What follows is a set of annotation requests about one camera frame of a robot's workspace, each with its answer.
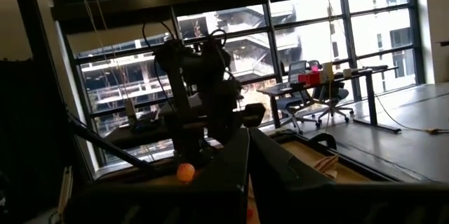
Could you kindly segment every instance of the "concrete floor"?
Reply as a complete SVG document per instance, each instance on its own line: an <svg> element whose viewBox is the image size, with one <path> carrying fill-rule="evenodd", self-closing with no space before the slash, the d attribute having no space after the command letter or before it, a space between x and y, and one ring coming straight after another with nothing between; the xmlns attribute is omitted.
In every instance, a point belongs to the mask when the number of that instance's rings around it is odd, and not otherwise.
<svg viewBox="0 0 449 224"><path fill-rule="evenodd" d="M416 129L449 129L449 83L423 85L380 97L385 110L397 122ZM355 117L367 117L366 101L348 105ZM338 150L373 168L408 182L449 182L449 134L431 136L427 133L405 129L389 118L377 100L377 118L380 124L402 128L402 133L382 131L377 128L346 124L343 117L327 117L317 130L313 123L301 125L307 137L318 133L332 134Z"/></svg>

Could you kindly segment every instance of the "orange ball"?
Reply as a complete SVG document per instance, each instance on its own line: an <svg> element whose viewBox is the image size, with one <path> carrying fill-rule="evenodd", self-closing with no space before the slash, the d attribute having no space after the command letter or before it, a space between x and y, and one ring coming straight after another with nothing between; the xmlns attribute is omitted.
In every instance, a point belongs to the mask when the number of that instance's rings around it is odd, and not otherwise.
<svg viewBox="0 0 449 224"><path fill-rule="evenodd" d="M180 164L177 168L176 176L179 181L190 182L194 179L195 167L191 164Z"/></svg>

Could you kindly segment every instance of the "table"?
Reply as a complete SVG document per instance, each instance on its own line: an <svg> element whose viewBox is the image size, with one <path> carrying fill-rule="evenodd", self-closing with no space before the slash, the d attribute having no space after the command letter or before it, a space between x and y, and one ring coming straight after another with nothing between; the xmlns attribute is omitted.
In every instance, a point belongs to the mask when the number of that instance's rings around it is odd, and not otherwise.
<svg viewBox="0 0 449 224"><path fill-rule="evenodd" d="M375 103L375 93L374 93L374 86L373 86L373 74L377 74L377 73L383 73L389 70L396 70L398 69L398 67L388 67L387 69L382 69L382 70L363 70L360 71L356 74L351 75L350 77L340 77L337 79L333 80L333 83L337 83L337 82L341 82L341 81L346 81L346 80L352 80L352 79L358 79L360 77L365 77L366 80L366 92L368 94L368 109L369 109L369 113L370 113L370 119L369 121L366 119L355 119L354 118L354 122L356 123L361 123L361 124L365 124L365 125L369 125L369 126L375 126L377 128L380 129L384 129L386 131L391 131L393 133L399 133L401 131L401 129L399 128L395 128L395 127L391 127L391 126L387 126L387 125L382 125L379 124L377 122L377 113L376 113L376 103ZM321 84L314 84L314 85L305 85L302 88L290 88L290 89L286 89L286 84L285 83L279 83L276 84L274 86L262 89L262 90L257 90L260 93L263 93L265 95L268 95L270 97L270 105L272 107L272 115L273 115L273 120L274 120L274 127L276 129L281 127L281 121L279 119L279 115L278 115L278 105L276 104L276 97L282 96L282 95L286 95L286 94L291 94L291 93L295 93L298 91L303 91L303 90L307 90L309 88L316 88L316 87L321 87L321 86L328 86L329 82L324 82Z"/></svg>

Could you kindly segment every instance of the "large window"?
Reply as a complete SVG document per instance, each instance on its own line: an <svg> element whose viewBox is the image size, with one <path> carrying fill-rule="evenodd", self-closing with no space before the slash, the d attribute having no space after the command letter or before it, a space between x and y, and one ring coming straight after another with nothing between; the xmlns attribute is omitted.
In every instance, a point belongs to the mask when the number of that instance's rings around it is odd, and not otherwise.
<svg viewBox="0 0 449 224"><path fill-rule="evenodd" d="M262 103L267 109L264 123L272 121L271 106L269 97L257 90L285 79L289 64L298 60L332 62L336 72L350 66L397 67L373 76L376 93L422 82L421 65L415 64L420 44L414 43L417 20L411 13L416 9L409 0L239 3L236 1L230 9L176 16L174 26L179 27L176 31L185 45L191 47L216 29L228 33L224 49L231 56L230 70L243 85L244 99L238 104L243 108ZM168 39L168 33L148 39L152 46L160 45ZM171 87L165 72L154 64L152 48L147 48L144 39L129 41L124 37L121 44L98 47L75 55L74 62L80 72L79 86L86 95L85 111L90 112L98 133L107 136L128 123L123 98L131 98L138 105L139 117L160 109L166 101L157 76L168 95ZM118 52L117 58L112 51ZM364 79L346 81L344 88L350 92L344 102L366 96ZM151 161L173 154L172 150L173 144L167 140L128 151L139 157L147 155ZM117 159L105 153L105 161L109 164Z"/></svg>

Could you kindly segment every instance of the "office chair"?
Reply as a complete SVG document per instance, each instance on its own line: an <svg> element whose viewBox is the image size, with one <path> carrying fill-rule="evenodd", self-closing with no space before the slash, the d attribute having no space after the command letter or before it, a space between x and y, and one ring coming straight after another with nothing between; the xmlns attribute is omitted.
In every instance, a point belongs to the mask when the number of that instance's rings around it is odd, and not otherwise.
<svg viewBox="0 0 449 224"><path fill-rule="evenodd" d="M310 66L317 65L319 68L322 68L320 62L317 60L309 61L309 65ZM346 122L349 122L349 118L342 111L349 111L350 115L353 115L354 110L349 107L337 106L337 104L341 100L344 100L349 95L348 90L344 89L343 87L344 83L342 82L332 83L330 93L329 93L329 86L315 88L313 97L318 100L317 103L328 106L328 108L318 116L318 119L316 120L315 124L316 127L321 126L322 123L321 118L326 114L330 114L332 117L334 117L335 113L340 114L344 117L344 120Z"/></svg>
<svg viewBox="0 0 449 224"><path fill-rule="evenodd" d="M288 67L288 82L294 83L297 82L297 76L299 74L305 73L307 68L307 61L301 60L297 62L292 62ZM298 91L296 93L292 93L289 98L279 98L276 101L278 108L284 114L288 115L288 119L281 124L284 126L290 122L293 122L293 126L300 131L300 127L297 121L301 122L316 122L314 119L305 119L303 117L296 117L295 114L300 110L303 110L314 104L314 99L309 95L309 93L304 91Z"/></svg>

